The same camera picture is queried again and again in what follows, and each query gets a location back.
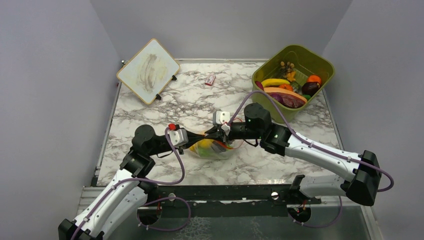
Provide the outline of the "yellow toy bell pepper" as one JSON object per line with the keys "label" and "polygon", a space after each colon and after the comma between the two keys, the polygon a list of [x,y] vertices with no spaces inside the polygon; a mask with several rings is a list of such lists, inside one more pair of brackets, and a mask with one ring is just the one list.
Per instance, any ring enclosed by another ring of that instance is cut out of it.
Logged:
{"label": "yellow toy bell pepper", "polygon": [[200,154],[200,152],[203,151],[211,151],[213,142],[214,141],[212,139],[202,139],[190,146],[189,150],[197,154]]}

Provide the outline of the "clear zip top bag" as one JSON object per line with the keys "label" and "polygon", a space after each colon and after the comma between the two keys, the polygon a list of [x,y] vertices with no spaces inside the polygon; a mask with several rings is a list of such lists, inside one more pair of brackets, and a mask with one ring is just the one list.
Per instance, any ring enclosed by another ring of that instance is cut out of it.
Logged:
{"label": "clear zip top bag", "polygon": [[197,158],[208,160],[226,160],[238,152],[243,145],[243,140],[234,140],[232,143],[224,143],[213,139],[202,139],[188,148]]}

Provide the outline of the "black toy fruit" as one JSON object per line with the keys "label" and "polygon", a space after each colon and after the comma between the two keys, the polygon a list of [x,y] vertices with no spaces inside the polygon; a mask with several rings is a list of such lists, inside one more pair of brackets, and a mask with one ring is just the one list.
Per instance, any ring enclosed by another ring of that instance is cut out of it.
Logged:
{"label": "black toy fruit", "polygon": [[222,146],[218,141],[212,142],[211,149],[217,154],[221,154],[227,151],[227,148]]}

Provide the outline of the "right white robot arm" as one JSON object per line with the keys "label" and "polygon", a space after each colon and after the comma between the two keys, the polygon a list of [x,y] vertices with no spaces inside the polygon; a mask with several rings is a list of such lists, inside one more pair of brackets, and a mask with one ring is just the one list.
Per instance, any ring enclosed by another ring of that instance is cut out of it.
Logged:
{"label": "right white robot arm", "polygon": [[208,139],[228,142],[257,140],[270,154],[307,161],[330,171],[327,176],[297,176],[288,190],[289,199],[300,204],[316,196],[344,196],[351,201],[373,206],[382,173],[375,153],[362,154],[335,149],[292,133],[288,127],[272,122],[271,114],[258,103],[244,108],[245,121],[228,124],[229,113],[221,124],[206,131]]}

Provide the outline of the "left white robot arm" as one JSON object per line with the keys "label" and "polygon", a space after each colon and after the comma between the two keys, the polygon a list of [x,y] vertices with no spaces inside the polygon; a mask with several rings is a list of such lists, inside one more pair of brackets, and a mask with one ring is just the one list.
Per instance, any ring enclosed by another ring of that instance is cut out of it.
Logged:
{"label": "left white robot arm", "polygon": [[[186,175],[180,154],[195,143],[212,139],[211,134],[197,134],[170,124],[164,135],[157,135],[148,124],[139,126],[132,146],[109,184],[96,199],[73,220],[64,219],[58,227],[61,240],[106,240],[110,234],[138,207],[161,203],[165,200],[189,203],[174,195],[157,195],[159,187],[173,186]],[[148,179],[155,166],[153,155],[164,152],[175,154],[181,167],[181,177],[172,182]]]}

